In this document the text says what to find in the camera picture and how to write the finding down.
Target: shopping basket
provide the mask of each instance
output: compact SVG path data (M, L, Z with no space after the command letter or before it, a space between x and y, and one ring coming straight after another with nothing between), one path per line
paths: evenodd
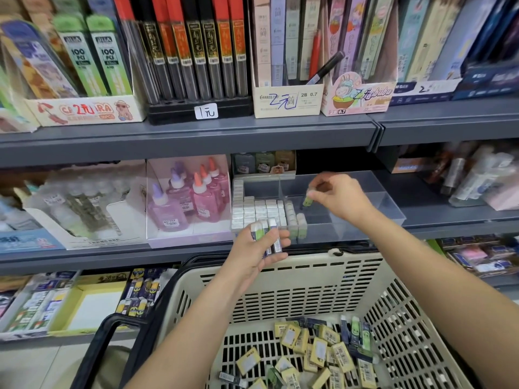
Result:
M175 327L215 276L223 261L195 261L178 270L165 287L149 320L140 323L113 314L96 333L71 389L88 388L103 350L119 324L141 326L120 388ZM274 322L294 316L315 317L336 325L340 315L369 322L378 386L397 389L472 389L473 386L431 321L378 252L351 254L340 249L289 256L264 269L236 304L230 325L211 367L206 389L233 388L217 379L220 371L238 374L236 361L256 347L261 362L245 377L266 379L268 368L285 355L299 371L302 355L280 345ZM305 386L304 374L302 386ZM347 388L360 387L360 380Z

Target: clear plastic display box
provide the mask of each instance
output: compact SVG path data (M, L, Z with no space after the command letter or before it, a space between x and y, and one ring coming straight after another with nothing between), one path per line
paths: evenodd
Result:
M398 225L405 221L405 215L383 188L382 184L370 170L348 172L348 175L357 179L373 206L379 209L388 218ZM308 184L315 175L296 175L291 180L281 180L272 175L270 180L262 182L248 182L243 184L244 196L254 196L256 200L276 199L284 202L292 201L296 214L303 213L306 218L306 232L304 226L297 231L290 227L292 243L321 243L350 240L363 240L368 237L349 222L336 217L318 202L309 207L303 207Z

